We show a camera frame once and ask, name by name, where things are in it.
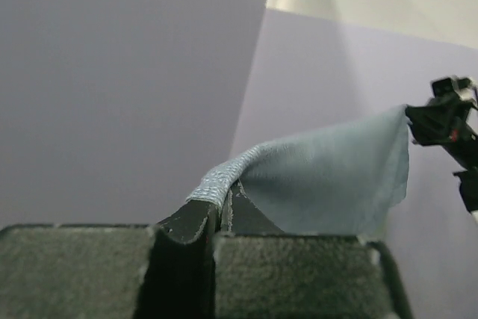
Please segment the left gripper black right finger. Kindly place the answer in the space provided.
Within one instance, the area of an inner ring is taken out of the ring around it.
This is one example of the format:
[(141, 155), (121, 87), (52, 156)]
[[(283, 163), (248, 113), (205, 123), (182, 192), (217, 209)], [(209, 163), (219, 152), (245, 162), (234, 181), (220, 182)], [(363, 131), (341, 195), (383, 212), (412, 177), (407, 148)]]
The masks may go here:
[(411, 318), (386, 245), (357, 236), (291, 235), (240, 182), (214, 236), (216, 318)]

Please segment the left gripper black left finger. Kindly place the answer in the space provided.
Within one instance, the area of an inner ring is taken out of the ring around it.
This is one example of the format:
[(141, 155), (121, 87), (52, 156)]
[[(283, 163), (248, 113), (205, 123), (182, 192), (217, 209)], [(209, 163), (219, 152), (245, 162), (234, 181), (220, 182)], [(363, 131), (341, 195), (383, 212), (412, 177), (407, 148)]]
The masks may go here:
[(209, 318), (215, 205), (156, 224), (24, 224), (1, 231), (3, 318)]

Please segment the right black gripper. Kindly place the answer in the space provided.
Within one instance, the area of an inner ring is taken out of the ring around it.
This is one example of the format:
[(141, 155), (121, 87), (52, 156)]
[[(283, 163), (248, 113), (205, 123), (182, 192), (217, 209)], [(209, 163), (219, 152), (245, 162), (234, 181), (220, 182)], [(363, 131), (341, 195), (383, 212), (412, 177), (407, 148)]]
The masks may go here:
[(466, 170), (477, 168), (477, 132), (468, 124), (477, 109), (477, 85), (456, 75), (430, 83), (432, 98), (423, 106), (406, 106), (413, 142), (441, 146)]

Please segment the blue fabric pillowcase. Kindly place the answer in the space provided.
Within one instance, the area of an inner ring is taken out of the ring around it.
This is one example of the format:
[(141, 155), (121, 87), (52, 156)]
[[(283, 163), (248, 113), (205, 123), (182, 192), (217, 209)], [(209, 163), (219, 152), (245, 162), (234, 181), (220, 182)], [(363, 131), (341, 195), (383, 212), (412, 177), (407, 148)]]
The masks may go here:
[(405, 108), (254, 145), (212, 168), (190, 199), (222, 208), (239, 182), (253, 205), (293, 234), (371, 234), (406, 197)]

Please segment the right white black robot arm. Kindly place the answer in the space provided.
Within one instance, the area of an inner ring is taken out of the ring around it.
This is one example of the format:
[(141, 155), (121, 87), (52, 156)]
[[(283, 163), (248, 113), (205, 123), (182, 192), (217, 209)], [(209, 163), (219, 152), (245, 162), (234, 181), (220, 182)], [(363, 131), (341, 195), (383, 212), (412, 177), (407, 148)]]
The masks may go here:
[(477, 219), (477, 131), (468, 123), (477, 109), (477, 84), (455, 75), (430, 83), (432, 98), (423, 106), (406, 107), (412, 143), (442, 147), (463, 170), (459, 193), (467, 212)]

